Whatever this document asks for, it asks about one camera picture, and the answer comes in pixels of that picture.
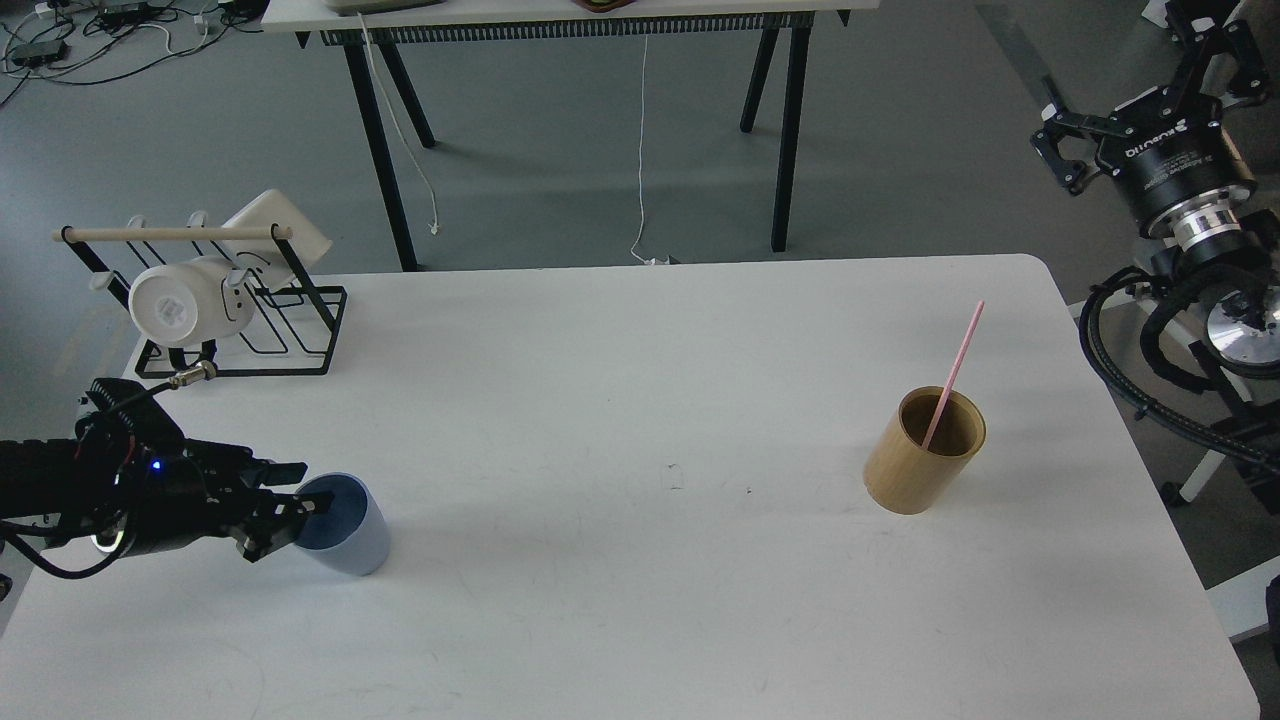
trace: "pink straw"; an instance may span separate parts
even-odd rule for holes
[[[964,354],[969,351],[969,341],[973,340],[973,331],[978,329],[978,318],[982,316],[982,309],[987,306],[983,300],[978,301],[978,309],[973,311],[973,319],[969,320],[969,329],[964,333],[964,342],[960,343],[960,352],[956,354],[956,361],[951,365],[951,374],[947,375],[947,384],[942,387],[942,395],[938,397],[938,406],[933,409],[933,419],[929,420],[929,430],[924,433],[924,442],[920,447],[924,450],[929,448],[929,442],[933,441],[933,433],[938,429],[938,421],[942,420],[942,410],[947,406],[947,400],[951,398],[951,386],[956,384],[956,375],[960,374],[960,363],[964,363]]]

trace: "table leg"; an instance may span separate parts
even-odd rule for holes
[[[369,138],[369,154],[374,159],[374,172],[378,174],[378,187],[387,208],[387,220],[392,225],[392,238],[396,241],[396,254],[399,255],[401,269],[420,270],[413,254],[413,237],[404,219],[404,204],[401,201],[399,184],[396,182],[396,168],[392,167],[392,154],[387,147],[387,133],[383,132],[383,117],[378,111],[378,96],[369,78],[369,61],[362,45],[343,45],[347,54],[347,69],[351,72],[351,87],[356,91],[356,104],[360,105],[360,118],[365,122],[365,137]]]
[[[791,183],[796,173],[796,146],[800,141],[800,105],[804,100],[804,72],[809,63],[809,35],[813,28],[791,31],[787,61],[787,91],[782,104],[782,147],[778,156],[778,184],[773,196],[774,252],[787,249],[787,223],[791,220]]]
[[[408,72],[404,69],[404,60],[401,59],[399,50],[394,42],[379,42],[378,49],[383,51],[383,60],[392,73],[392,81],[401,95],[401,102],[408,111],[408,119],[413,123],[419,142],[422,143],[422,147],[435,147],[435,136],[431,135],[431,126],[426,124],[422,104],[419,102],[417,94],[413,92],[413,82],[408,79]]]
[[[755,111],[760,109],[760,95],[764,94],[764,79],[773,61],[773,47],[778,44],[778,29],[771,28],[760,33],[760,46],[755,50],[755,67],[751,68],[751,83],[746,88],[746,105],[742,106],[742,120],[739,129],[751,132],[755,127]]]

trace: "blue cup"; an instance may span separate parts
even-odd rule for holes
[[[346,473],[319,475],[298,488],[298,495],[306,492],[332,492],[333,505],[328,512],[307,518],[293,544],[349,575],[367,575],[381,566],[390,552],[392,536],[360,478]]]

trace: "bamboo cup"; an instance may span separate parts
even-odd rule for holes
[[[867,459],[863,482],[886,510],[901,515],[928,510],[987,439],[978,406],[952,392],[929,450],[920,447],[941,395],[941,387],[906,393]]]

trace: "background table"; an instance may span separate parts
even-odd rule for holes
[[[1028,256],[328,278],[329,375],[160,396],[189,437],[348,470],[352,579],[232,541],[33,577],[13,717],[1257,717]],[[988,441],[933,510],[859,473],[899,398]]]
[[[404,61],[396,49],[397,44],[759,29],[763,31],[760,45],[739,120],[739,129],[751,132],[778,31],[790,28],[791,47],[771,236],[772,249],[783,251],[787,246],[787,227],[791,219],[791,187],[814,13],[838,10],[841,19],[847,24],[851,9],[878,6],[879,0],[641,0],[600,14],[580,8],[570,0],[453,0],[426,8],[375,13],[366,15],[365,22],[370,28],[369,38],[378,45],[424,147],[435,146],[435,135],[413,91]],[[406,272],[422,269],[404,218],[404,205],[387,146],[387,136],[383,132],[378,97],[369,76],[360,18],[338,15],[321,0],[289,0],[273,3],[268,8],[262,17],[262,29],[297,33],[303,46],[311,32],[320,32],[325,45],[343,47],[401,269]]]

